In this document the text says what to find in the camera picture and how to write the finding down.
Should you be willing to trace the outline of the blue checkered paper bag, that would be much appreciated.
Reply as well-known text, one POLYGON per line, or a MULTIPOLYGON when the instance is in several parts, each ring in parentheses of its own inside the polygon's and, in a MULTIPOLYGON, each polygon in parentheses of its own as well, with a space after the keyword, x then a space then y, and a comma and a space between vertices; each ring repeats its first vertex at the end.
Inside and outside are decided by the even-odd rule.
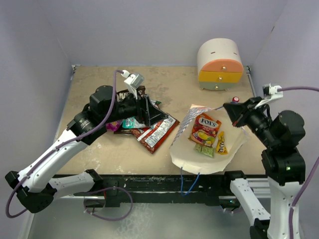
POLYGON ((181 173, 199 177, 223 171, 248 138, 247 131, 233 127, 221 108, 192 105, 169 152, 181 173))

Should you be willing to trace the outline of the teal snack packet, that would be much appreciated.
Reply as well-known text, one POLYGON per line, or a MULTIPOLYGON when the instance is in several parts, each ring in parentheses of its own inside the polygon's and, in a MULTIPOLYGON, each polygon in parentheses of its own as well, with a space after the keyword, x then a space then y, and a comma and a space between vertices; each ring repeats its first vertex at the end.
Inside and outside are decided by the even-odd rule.
POLYGON ((139 123, 134 117, 123 120, 122 127, 125 129, 144 128, 145 124, 139 123))

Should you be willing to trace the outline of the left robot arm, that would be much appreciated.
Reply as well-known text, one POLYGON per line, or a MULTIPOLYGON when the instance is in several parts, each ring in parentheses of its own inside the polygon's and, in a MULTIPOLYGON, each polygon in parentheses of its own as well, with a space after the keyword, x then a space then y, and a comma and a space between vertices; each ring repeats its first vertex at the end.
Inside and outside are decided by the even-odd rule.
POLYGON ((35 162, 19 172, 10 171, 5 179, 12 187, 10 198, 17 196, 25 210, 38 213, 53 200, 76 193, 98 195, 103 179, 94 169, 56 178, 55 174, 76 154, 106 133, 106 124, 135 117, 146 126, 168 118, 155 107, 148 95, 128 94, 117 101, 116 90, 102 85, 90 96, 90 101, 67 125, 61 136, 35 162))

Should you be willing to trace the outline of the brown potato chips bag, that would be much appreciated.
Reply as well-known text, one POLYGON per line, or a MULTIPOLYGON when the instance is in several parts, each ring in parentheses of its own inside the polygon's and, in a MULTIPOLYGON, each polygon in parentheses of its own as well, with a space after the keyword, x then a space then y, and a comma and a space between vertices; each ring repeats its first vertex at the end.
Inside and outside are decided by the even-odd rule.
MULTIPOLYGON (((123 91, 119 91, 117 92, 118 95, 118 99, 119 100, 123 100, 130 92, 128 90, 123 90, 123 91)), ((122 127, 122 125, 120 126, 120 128, 114 132, 114 134, 124 134, 124 135, 132 135, 133 133, 131 132, 132 129, 125 129, 122 127)))

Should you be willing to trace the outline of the red doritos bag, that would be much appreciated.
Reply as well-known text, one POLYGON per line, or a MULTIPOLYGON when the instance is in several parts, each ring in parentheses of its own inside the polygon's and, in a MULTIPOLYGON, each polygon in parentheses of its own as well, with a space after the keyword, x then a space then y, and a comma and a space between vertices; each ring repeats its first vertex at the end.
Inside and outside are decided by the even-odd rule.
POLYGON ((168 118, 159 121, 154 127, 133 128, 130 132, 141 145, 153 154, 164 143, 179 123, 180 122, 177 119, 168 115, 168 118))

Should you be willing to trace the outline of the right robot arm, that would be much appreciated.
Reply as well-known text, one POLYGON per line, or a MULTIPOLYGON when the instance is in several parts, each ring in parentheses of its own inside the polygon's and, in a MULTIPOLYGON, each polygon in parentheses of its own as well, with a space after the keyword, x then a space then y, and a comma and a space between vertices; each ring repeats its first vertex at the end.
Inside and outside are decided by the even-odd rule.
POLYGON ((270 188, 271 211, 267 212, 242 171, 224 173, 222 191, 238 199, 250 222, 252 239, 298 239, 297 195, 304 186, 306 164, 297 146, 306 135, 304 120, 285 110, 271 119, 268 104, 261 97, 243 103, 224 103, 234 127, 247 126, 265 146, 262 164, 270 188))

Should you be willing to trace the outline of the purple snack packet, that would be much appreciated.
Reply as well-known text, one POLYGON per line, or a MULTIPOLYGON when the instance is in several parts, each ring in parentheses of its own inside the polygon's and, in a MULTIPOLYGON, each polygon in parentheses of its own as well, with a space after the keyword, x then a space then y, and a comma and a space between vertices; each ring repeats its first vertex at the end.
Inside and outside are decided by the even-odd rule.
POLYGON ((106 129, 115 132, 120 128, 121 125, 122 125, 122 120, 110 122, 106 124, 106 129))

